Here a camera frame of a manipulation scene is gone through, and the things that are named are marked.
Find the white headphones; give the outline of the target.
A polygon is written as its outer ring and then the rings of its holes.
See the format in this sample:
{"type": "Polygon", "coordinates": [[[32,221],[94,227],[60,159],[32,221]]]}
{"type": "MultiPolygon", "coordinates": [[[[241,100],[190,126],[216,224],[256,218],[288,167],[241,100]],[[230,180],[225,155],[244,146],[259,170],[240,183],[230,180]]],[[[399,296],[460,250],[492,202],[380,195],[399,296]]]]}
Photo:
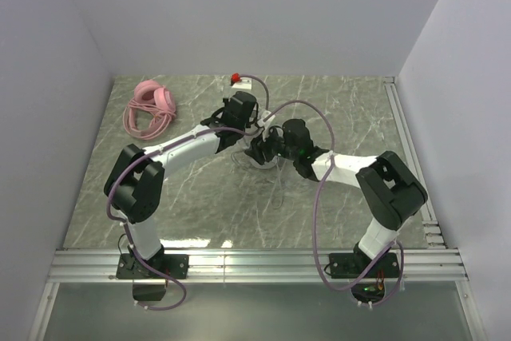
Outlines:
{"type": "Polygon", "coordinates": [[[242,164],[237,155],[243,154],[255,169],[272,169],[279,164],[278,157],[271,154],[268,148],[270,144],[270,131],[275,117],[267,109],[256,112],[255,120],[248,128],[250,136],[243,137],[239,142],[239,148],[231,153],[232,161],[242,169],[248,170],[248,166],[242,164]]]}

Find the pink headphones with cable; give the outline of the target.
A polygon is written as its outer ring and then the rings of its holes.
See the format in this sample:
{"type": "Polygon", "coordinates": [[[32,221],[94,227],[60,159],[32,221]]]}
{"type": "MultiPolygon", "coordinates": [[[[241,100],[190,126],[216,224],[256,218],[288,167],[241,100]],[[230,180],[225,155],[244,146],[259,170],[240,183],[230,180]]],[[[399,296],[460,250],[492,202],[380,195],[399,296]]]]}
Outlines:
{"type": "Polygon", "coordinates": [[[123,126],[128,135],[143,141],[160,136],[176,118],[176,102],[172,93],[155,80],[140,82],[123,112],[123,126]],[[137,113],[148,113],[152,119],[145,129],[137,127],[137,113]]]}

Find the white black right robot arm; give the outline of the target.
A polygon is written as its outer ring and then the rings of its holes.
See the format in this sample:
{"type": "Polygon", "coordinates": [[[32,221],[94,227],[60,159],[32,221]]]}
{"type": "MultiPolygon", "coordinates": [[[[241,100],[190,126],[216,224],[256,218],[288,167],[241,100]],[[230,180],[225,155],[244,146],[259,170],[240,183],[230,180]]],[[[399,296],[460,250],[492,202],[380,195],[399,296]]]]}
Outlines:
{"type": "Polygon", "coordinates": [[[244,150],[258,165],[278,157],[291,161],[304,179],[336,182],[359,188],[372,215],[354,251],[367,260],[397,239],[405,222],[428,201],[426,189],[397,153],[357,157],[333,153],[314,144],[306,124],[290,119],[250,140],[244,150]]]}

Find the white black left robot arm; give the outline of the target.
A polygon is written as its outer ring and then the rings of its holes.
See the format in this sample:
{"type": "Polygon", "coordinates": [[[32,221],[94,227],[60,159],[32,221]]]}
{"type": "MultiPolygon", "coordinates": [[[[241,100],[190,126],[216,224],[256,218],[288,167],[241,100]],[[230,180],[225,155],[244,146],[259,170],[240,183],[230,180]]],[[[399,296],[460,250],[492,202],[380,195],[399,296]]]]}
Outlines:
{"type": "Polygon", "coordinates": [[[129,240],[129,255],[139,268],[163,274],[168,270],[153,214],[164,180],[186,165],[224,151],[258,133],[267,110],[256,98],[237,91],[224,105],[187,133],[141,149],[125,146],[105,182],[106,214],[118,222],[129,240]]]}

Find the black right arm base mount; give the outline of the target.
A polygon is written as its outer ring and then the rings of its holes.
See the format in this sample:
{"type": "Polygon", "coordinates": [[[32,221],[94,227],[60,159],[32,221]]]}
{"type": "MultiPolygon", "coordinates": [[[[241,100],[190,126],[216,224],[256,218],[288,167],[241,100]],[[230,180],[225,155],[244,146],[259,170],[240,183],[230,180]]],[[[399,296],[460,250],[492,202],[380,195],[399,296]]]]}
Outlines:
{"type": "MultiPolygon", "coordinates": [[[[354,280],[369,265],[370,259],[363,253],[330,253],[328,264],[323,271],[332,279],[354,280]]],[[[398,278],[401,275],[401,263],[394,253],[387,252],[365,274],[368,283],[358,283],[350,289],[357,303],[372,306],[380,303],[386,296],[386,278],[398,278]]]]}

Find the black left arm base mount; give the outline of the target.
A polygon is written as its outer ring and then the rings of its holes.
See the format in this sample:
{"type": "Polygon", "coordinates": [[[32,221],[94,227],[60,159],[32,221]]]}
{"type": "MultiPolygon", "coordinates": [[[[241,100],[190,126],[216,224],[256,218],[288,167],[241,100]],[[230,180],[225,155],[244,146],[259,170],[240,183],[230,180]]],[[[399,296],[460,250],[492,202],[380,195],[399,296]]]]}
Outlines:
{"type": "Polygon", "coordinates": [[[176,285],[183,297],[187,291],[182,283],[188,275],[189,256],[168,254],[160,250],[153,258],[140,262],[132,251],[120,255],[115,277],[133,283],[133,298],[138,303],[160,302],[171,284],[176,285]]]}

